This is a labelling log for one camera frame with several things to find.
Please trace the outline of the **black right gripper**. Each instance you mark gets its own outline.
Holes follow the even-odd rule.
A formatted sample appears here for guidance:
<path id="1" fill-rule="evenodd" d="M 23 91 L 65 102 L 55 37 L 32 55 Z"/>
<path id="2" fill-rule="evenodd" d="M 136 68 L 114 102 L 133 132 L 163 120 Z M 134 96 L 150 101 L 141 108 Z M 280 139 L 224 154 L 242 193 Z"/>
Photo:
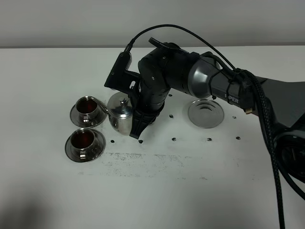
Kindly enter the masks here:
<path id="1" fill-rule="evenodd" d="M 199 61 L 199 54 L 187 52 L 172 42 L 165 42 L 171 50 L 156 47 L 138 62 L 140 82 L 130 84 L 130 100 L 137 105 L 132 114 L 129 136 L 138 139 L 145 128 L 155 121 L 170 89 L 192 94 L 189 86 L 191 68 Z"/>

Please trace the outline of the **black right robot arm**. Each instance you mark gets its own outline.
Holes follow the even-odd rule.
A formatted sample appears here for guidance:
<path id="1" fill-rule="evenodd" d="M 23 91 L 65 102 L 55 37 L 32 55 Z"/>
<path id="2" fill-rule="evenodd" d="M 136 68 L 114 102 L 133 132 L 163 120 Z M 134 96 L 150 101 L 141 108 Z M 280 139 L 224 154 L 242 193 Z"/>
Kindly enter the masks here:
<path id="1" fill-rule="evenodd" d="M 164 106 L 170 89 L 198 99 L 218 97 L 259 117 L 265 143 L 274 147 L 283 173 L 305 179 L 305 84 L 257 77 L 230 69 L 211 52 L 198 54 L 150 39 L 154 50 L 138 63 L 130 135 L 138 138 Z"/>

